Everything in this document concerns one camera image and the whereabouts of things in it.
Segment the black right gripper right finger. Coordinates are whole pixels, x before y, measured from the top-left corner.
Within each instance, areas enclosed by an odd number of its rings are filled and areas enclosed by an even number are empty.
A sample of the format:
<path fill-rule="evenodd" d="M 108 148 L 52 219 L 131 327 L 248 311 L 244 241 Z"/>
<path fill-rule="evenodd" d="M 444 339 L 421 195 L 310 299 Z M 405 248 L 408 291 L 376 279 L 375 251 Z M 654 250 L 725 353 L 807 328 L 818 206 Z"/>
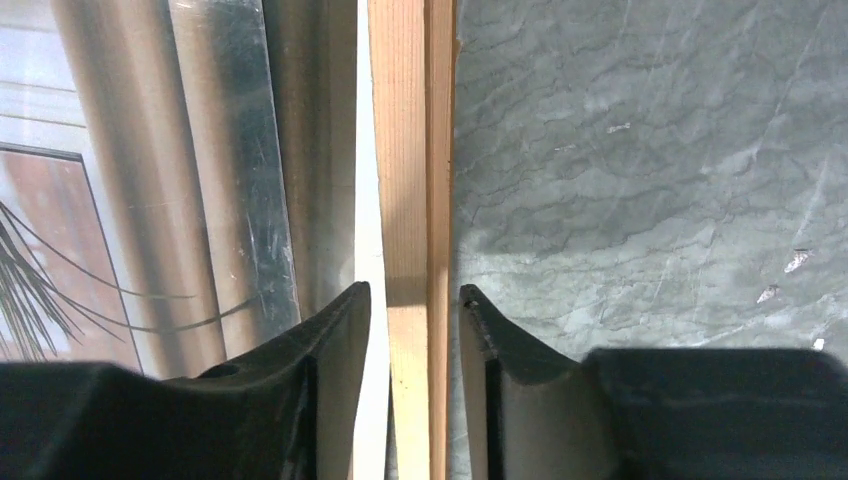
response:
<path fill-rule="evenodd" d="M 460 299 L 476 479 L 847 475 L 847 368 L 827 353 L 600 348 L 575 361 L 475 285 Z"/>

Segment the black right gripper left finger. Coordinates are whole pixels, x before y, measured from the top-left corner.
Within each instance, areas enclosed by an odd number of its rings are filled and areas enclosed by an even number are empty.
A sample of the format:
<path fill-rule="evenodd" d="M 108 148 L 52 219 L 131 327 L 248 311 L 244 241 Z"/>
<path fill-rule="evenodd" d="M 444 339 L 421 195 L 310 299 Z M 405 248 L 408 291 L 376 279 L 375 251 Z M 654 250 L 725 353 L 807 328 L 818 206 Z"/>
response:
<path fill-rule="evenodd" d="M 1 367 L 5 479 L 344 479 L 369 285 L 196 378 L 109 363 Z"/>

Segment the glossy plant photo print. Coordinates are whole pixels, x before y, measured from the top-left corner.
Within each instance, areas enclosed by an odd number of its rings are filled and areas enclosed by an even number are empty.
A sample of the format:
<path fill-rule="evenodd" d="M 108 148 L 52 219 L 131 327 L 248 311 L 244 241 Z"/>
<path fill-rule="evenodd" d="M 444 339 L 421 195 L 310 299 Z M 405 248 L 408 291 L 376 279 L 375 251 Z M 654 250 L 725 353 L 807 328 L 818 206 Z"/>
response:
<path fill-rule="evenodd" d="M 196 378 L 353 277 L 354 1 L 1 5 L 1 367 Z"/>

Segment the wooden picture frame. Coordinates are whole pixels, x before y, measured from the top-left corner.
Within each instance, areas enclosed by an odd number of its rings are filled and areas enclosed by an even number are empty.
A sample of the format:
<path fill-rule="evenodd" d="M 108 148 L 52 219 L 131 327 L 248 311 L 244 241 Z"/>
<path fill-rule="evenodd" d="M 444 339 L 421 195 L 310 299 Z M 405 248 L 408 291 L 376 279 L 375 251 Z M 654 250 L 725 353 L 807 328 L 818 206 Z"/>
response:
<path fill-rule="evenodd" d="M 397 472 L 448 475 L 453 1 L 372 1 L 369 44 Z"/>

